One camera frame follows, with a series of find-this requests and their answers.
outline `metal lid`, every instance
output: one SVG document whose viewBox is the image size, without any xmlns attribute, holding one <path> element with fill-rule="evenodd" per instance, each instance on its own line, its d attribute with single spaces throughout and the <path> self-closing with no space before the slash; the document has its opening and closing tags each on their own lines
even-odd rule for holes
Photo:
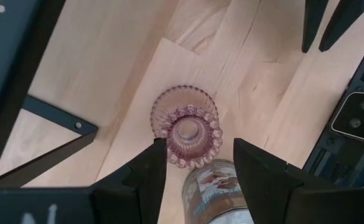
<svg viewBox="0 0 364 224">
<path fill-rule="evenodd" d="M 208 224 L 253 224 L 252 216 L 247 208 L 234 209 L 214 218 Z"/>
</svg>

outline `wooden floor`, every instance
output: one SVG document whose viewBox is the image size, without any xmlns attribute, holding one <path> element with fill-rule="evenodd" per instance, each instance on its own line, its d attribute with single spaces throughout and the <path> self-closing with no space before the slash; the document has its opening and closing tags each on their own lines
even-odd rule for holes
<svg viewBox="0 0 364 224">
<path fill-rule="evenodd" d="M 243 138 L 302 167 L 364 55 L 364 15 L 327 52 L 301 52 L 302 0 L 67 0 L 30 94 L 100 127 L 96 141 L 27 186 L 89 185 L 153 140 L 156 97 L 195 85 L 218 106 L 224 144 Z M 21 111 L 0 174 L 75 138 Z M 188 170 L 168 165 L 159 223 L 183 223 Z"/>
</svg>

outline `pink glass candle holder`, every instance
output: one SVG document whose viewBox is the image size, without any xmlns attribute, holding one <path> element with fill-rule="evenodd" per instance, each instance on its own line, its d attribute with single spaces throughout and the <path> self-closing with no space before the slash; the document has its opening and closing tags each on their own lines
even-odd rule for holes
<svg viewBox="0 0 364 224">
<path fill-rule="evenodd" d="M 210 163 L 222 145 L 218 111 L 212 98 L 193 86 L 176 86 L 154 102 L 151 127 L 167 139 L 168 161 L 194 169 Z"/>
</svg>

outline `wood grain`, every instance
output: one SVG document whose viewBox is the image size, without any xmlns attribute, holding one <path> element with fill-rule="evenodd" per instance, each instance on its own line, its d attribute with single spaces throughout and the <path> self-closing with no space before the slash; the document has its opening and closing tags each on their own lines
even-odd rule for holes
<svg viewBox="0 0 364 224">
<path fill-rule="evenodd" d="M 170 21 L 165 38 L 203 54 L 212 43 L 230 0 L 182 0 Z"/>
<path fill-rule="evenodd" d="M 233 138 L 243 138 L 302 167 L 364 55 L 364 15 L 319 52 L 337 4 L 303 54 L 300 0 L 68 0 L 30 93 L 100 134 L 28 186 L 89 185 L 121 167 L 152 144 L 151 106 L 175 85 L 215 100 L 219 158 L 232 160 Z M 73 137 L 22 111 L 0 173 Z M 184 222 L 187 173 L 168 164 L 159 223 Z"/>
<path fill-rule="evenodd" d="M 119 121 L 130 106 L 133 95 L 126 93 L 136 91 L 139 75 L 146 71 L 177 3 L 66 2 L 29 93 L 98 125 L 100 130 L 91 146 L 31 185 L 88 185 L 95 181 Z M 16 126 L 12 135 L 20 140 L 10 141 L 5 148 L 0 173 L 50 150 L 48 142 L 63 139 L 63 130 L 44 121 L 34 123 L 34 119 L 30 114 L 18 118 L 22 125 Z"/>
</svg>

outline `metal bracket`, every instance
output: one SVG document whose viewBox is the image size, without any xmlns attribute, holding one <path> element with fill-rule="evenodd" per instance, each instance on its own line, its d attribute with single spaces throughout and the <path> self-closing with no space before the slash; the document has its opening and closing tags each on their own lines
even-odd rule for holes
<svg viewBox="0 0 364 224">
<path fill-rule="evenodd" d="M 0 187 L 22 187 L 93 142 L 98 127 L 66 111 L 27 96 L 23 109 L 81 136 L 0 176 Z"/>
<path fill-rule="evenodd" d="M 329 0 L 306 0 L 302 52 L 307 53 L 319 30 Z"/>
<path fill-rule="evenodd" d="M 349 94 L 333 118 L 332 131 L 364 142 L 364 92 Z"/>
</svg>

